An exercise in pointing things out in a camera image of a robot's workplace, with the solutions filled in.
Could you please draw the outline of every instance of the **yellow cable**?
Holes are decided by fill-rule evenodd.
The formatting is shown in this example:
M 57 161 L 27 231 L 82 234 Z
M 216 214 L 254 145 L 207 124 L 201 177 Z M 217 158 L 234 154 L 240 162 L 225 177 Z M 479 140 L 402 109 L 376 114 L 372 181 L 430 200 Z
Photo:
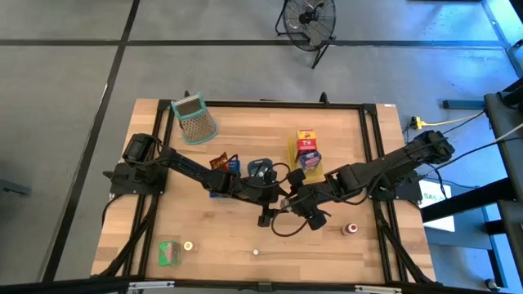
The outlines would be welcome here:
M 452 120 L 448 120 L 448 121 L 444 121 L 444 122 L 434 122 L 434 123 L 430 123 L 430 122 L 424 122 L 424 121 L 420 121 L 421 125 L 423 127 L 436 127 L 436 126 L 441 126 L 441 125 L 444 125 L 444 124 L 447 124 L 447 123 L 456 123 L 456 122 L 460 122 L 462 120 L 465 120 L 465 119 L 469 119 L 469 118 L 473 118 L 475 117 L 477 114 L 473 114 L 473 115 L 469 115 L 467 117 L 464 117 L 464 118 L 456 118 L 456 119 L 452 119 Z

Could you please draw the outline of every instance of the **black metal frame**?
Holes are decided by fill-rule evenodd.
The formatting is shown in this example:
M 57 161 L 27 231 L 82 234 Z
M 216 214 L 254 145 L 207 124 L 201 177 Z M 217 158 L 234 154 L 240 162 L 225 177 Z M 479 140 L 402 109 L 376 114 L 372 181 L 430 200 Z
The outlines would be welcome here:
M 156 114 L 156 118 L 154 120 L 155 123 L 154 123 L 153 134 L 154 134 L 154 131 L 157 131 L 156 126 L 159 126 L 159 122 L 161 121 L 161 115 L 162 115 L 163 111 L 160 110 L 160 105 L 161 104 L 165 105 L 165 104 L 168 104 L 169 102 L 170 102 L 170 100 L 160 100 L 159 101 L 159 110 L 158 110 L 158 112 Z M 206 105 L 207 105 L 207 107 L 254 107 L 254 108 L 353 109 L 353 110 L 358 110 L 359 116 L 360 116 L 360 126 L 361 126 L 361 130 L 362 130 L 362 137 L 363 137 L 363 142 L 364 142 L 364 151 L 365 151 L 366 160 L 368 162 L 372 160 L 372 151 L 371 151 L 370 141 L 369 141 L 369 129 L 367 127 L 366 114 L 368 114 L 372 120 L 372 124 L 373 124 L 372 128 L 373 128 L 374 138 L 376 140 L 376 145 L 377 145 L 377 149 L 378 149 L 378 156 L 384 155 L 382 137 L 381 137 L 379 121 L 378 121 L 378 112 L 376 110 L 376 105 L 374 105 L 374 104 L 362 104 L 362 105 L 339 104 L 339 103 L 333 104 L 333 103 L 329 103 L 326 96 L 322 95 L 322 97 L 320 98 L 320 102 L 318 102 L 318 103 L 210 100 L 210 101 L 206 101 Z M 172 111 L 169 111 L 168 124 L 170 125 L 170 127 L 172 127 L 173 119 L 174 119 L 174 113 Z M 168 144 L 168 136 L 170 136 L 170 133 L 171 133 L 170 131 L 171 130 L 169 130 L 169 133 L 166 132 L 166 134 L 165 134 L 166 140 L 163 141 L 164 144 Z M 389 283 L 389 282 L 392 282 L 391 266 L 390 266 L 390 261 L 388 259 L 386 237 L 385 237 L 385 234 L 380 230 L 380 226 L 378 225 L 378 210 L 381 210 L 381 203 L 376 199 L 373 200 L 373 209 L 375 212 L 376 227 L 378 230 L 378 240 L 379 240 L 380 254 L 381 254 L 381 258 L 382 258 L 383 275 L 384 275 L 385 281 L 387 283 Z M 400 237 L 399 236 L 399 227 L 398 227 L 398 223 L 397 223 L 397 219 L 396 219 L 396 211 L 394 210 L 394 204 L 392 202 L 388 202 L 387 209 L 389 212 L 389 220 L 391 222 L 390 225 L 391 225 L 392 232 L 394 232 L 395 236 L 397 238 L 399 238 Z M 141 219 L 141 210 L 143 210 L 143 207 L 140 209 L 138 209 L 138 208 L 136 209 L 133 224 L 137 223 L 138 222 L 137 220 Z M 140 275 L 140 276 L 145 275 L 146 263 L 147 263 L 147 259 L 148 259 L 148 255 L 149 255 L 148 253 L 149 253 L 150 242 L 151 242 L 151 237 L 152 237 L 152 230 L 153 230 L 153 225 L 154 225 L 154 218 L 152 219 L 152 221 L 153 221 L 153 223 L 151 224 L 151 227 L 149 227 L 148 230 L 146 231 L 145 239 L 143 242 L 140 266 L 139 266 L 139 270 L 138 270 L 138 275 Z M 397 256 L 397 260 L 398 260 L 398 266 L 400 269 L 400 271 L 399 271 L 400 281 L 407 282 L 407 274 L 406 274 L 405 265 L 402 264 L 400 257 L 399 257 L 399 255 L 397 255 L 397 253 L 396 253 L 396 256 Z M 199 282 L 204 282 L 204 281 L 193 280 L 191 282 L 198 284 Z M 228 281 L 220 281 L 220 284 L 229 285 Z M 318 289 L 319 290 L 320 289 L 328 290 L 329 287 L 332 287 L 332 285 L 326 283 L 325 288 L 319 287 Z
M 159 124 L 161 122 L 161 117 L 163 115 L 163 109 L 166 108 L 166 105 L 170 104 L 170 100 L 160 100 L 159 101 L 159 108 L 157 111 L 157 115 L 155 118 L 155 124 L 154 124 L 154 131 L 159 129 Z M 372 150 L 370 147 L 370 141 L 369 141 L 369 129 L 367 126 L 366 118 L 367 114 L 371 117 L 372 121 L 372 128 L 374 132 L 374 137 L 376 139 L 377 149 L 378 149 L 378 155 L 384 154 L 383 145 L 382 145 L 382 138 L 381 138 L 381 132 L 379 128 L 379 121 L 378 121 L 378 113 L 376 111 L 376 105 L 371 104 L 364 104 L 364 105 L 358 105 L 358 104 L 333 104 L 329 103 L 326 95 L 322 94 L 320 98 L 319 103 L 295 103 L 295 102 L 278 102 L 278 101 L 207 101 L 207 106 L 209 107 L 256 107 L 256 108 L 290 108 L 290 109 L 353 109 L 357 110 L 359 112 L 359 119 L 360 119 L 360 126 L 362 130 L 362 139 L 364 144 L 364 151 L 365 151 L 365 158 L 367 161 L 372 159 Z M 172 125 L 174 121 L 174 113 L 172 111 L 169 111 L 168 115 L 168 124 L 166 127 L 166 131 L 164 134 L 164 144 L 168 144 L 170 135 L 172 133 Z M 139 196 L 138 203 L 136 205 L 135 210 L 135 216 L 133 224 L 136 224 L 139 222 L 139 220 L 142 218 L 143 213 L 143 202 L 145 200 L 145 196 L 141 197 Z M 152 209 L 154 214 L 152 215 L 152 224 L 147 229 L 147 232 L 145 233 L 145 239 L 142 247 L 141 252 L 141 259 L 140 259 L 140 266 L 138 270 L 137 276 L 122 276 L 122 277 L 94 277 L 90 279 L 84 279 L 84 280 L 71 280 L 71 281 L 59 281 L 59 282 L 52 282 L 52 281 L 43 281 L 42 283 L 33 283 L 33 284 L 21 284 L 21 285 L 11 285 L 11 286 L 5 286 L 0 287 L 0 291 L 2 292 L 27 292 L 34 289 L 46 289 L 48 292 L 53 293 L 66 293 L 66 292 L 72 292 L 72 289 L 75 287 L 82 287 L 88 288 L 90 292 L 104 292 L 107 288 L 110 287 L 110 289 L 113 289 L 114 291 L 125 291 L 128 288 L 128 283 L 130 282 L 140 282 L 145 281 L 145 270 L 146 270 L 146 264 L 147 264 L 147 258 L 148 253 L 150 249 L 150 243 L 151 243 L 151 237 L 152 236 L 152 229 L 154 228 L 154 218 L 156 216 L 156 209 L 158 208 L 157 205 L 155 205 Z M 408 283 L 406 279 L 406 273 L 402 274 L 402 270 L 405 270 L 405 266 L 401 264 L 400 258 L 398 258 L 399 262 L 399 269 L 400 269 L 400 279 L 401 281 L 395 282 L 392 280 L 391 277 L 391 267 L 390 262 L 388 260 L 388 254 L 387 254 L 387 244 L 385 241 L 385 238 L 383 237 L 384 234 L 387 235 L 389 240 L 391 240 L 391 235 L 396 236 L 396 240 L 393 243 L 393 245 L 400 244 L 399 238 L 399 228 L 397 225 L 397 219 L 396 219 L 396 212 L 394 211 L 394 207 L 388 207 L 389 212 L 389 218 L 391 222 L 391 228 L 380 228 L 381 226 L 378 224 L 380 222 L 379 215 L 382 215 L 381 212 L 381 203 L 378 201 L 373 201 L 373 209 L 375 212 L 375 218 L 376 218 L 376 224 L 377 224 L 377 230 L 378 230 L 378 236 L 382 241 L 379 242 L 380 245 L 380 253 L 382 255 L 382 270 L 383 275 L 385 279 L 384 284 L 379 285 L 357 285 L 352 283 L 278 283 L 278 282 L 244 282 L 244 281 L 208 281 L 208 280 L 176 280 L 174 281 L 174 285 L 176 287 L 205 287 L 205 288 L 231 288 L 231 289 L 251 289 L 259 292 L 272 292 L 275 290 L 310 290 L 310 291 L 354 291 L 354 290 L 361 290 L 362 287 L 367 286 L 378 286 L 378 287 L 398 287 L 403 290 L 403 293 L 419 293 L 419 292 L 427 292 L 427 293 L 464 293 L 464 292 L 470 292 L 470 293 L 484 293 L 482 291 L 475 291 L 475 290 L 467 290 L 467 289 L 461 289 L 461 288 L 452 288 L 452 287 L 444 287 L 440 285 L 439 283 L 420 283 L 423 281 L 417 281 L 418 283 Z M 406 251 L 397 251 L 396 255 L 407 255 Z M 128 257 L 127 267 L 124 267 L 125 272 L 130 272 L 130 264 L 131 264 L 131 257 Z M 155 279 L 155 278 L 148 278 L 147 281 L 172 281 L 172 279 Z

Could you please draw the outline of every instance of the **small bottle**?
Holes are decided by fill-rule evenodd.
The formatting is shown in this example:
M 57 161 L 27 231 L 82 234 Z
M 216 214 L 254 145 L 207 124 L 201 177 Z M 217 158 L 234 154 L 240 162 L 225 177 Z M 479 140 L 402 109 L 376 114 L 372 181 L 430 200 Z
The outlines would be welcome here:
M 350 235 L 358 231 L 358 226 L 356 224 L 350 223 L 349 225 L 344 225 L 342 227 L 342 234 L 344 235 Z
M 183 248 L 186 250 L 186 251 L 191 251 L 193 250 L 193 243 L 192 242 L 185 242 L 183 243 Z

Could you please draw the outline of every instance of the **cheese grater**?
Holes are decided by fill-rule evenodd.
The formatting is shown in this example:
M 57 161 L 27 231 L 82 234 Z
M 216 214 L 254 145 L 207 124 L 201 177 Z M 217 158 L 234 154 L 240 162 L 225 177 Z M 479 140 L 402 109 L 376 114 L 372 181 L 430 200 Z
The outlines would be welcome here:
M 173 101 L 171 105 L 180 122 L 183 140 L 187 144 L 203 143 L 218 133 L 217 125 L 199 92 L 196 95 Z

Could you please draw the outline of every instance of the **gray floor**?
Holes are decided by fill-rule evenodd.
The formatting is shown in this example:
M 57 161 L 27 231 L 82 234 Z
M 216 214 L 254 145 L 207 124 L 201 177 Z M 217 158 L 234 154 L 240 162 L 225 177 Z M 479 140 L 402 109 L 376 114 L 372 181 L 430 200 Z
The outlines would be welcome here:
M 142 1 L 131 39 L 275 39 L 280 3 Z M 506 0 L 489 4 L 506 16 L 507 38 L 523 37 L 521 24 L 507 24 L 514 13 Z M 4 0 L 0 38 L 119 38 L 130 6 L 128 0 Z M 340 0 L 337 16 L 339 40 L 497 40 L 477 2 Z M 0 197 L 1 284 L 38 279 L 114 53 L 114 47 L 0 47 L 0 178 L 34 190 Z M 336 102 L 397 104 L 405 125 L 413 115 L 436 122 L 474 114 L 440 103 L 480 99 L 517 78 L 501 48 L 332 47 L 315 70 L 308 68 L 312 57 L 295 47 L 128 47 L 57 278 L 90 273 L 110 186 L 101 172 L 118 161 L 136 98 L 179 98 L 189 90 L 209 100 L 317 101 L 326 91 Z M 461 154 L 493 135 L 482 117 L 450 139 Z M 442 176 L 466 185 L 504 177 L 496 148 L 481 152 Z M 443 249 L 431 246 L 441 282 L 483 288 L 491 278 L 474 271 L 488 264 L 484 253 Z

